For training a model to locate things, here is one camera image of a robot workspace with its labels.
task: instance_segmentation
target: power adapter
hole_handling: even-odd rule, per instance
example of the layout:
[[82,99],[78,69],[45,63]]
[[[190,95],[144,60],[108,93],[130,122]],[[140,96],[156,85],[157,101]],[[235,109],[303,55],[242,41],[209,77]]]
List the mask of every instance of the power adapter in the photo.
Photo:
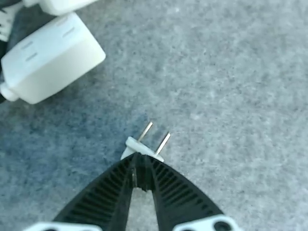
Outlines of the power adapter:
[[62,15],[75,11],[98,0],[23,0],[26,7],[39,4],[45,13],[51,15]]
[[9,101],[39,103],[100,64],[106,55],[77,16],[57,17],[10,50],[1,60]]

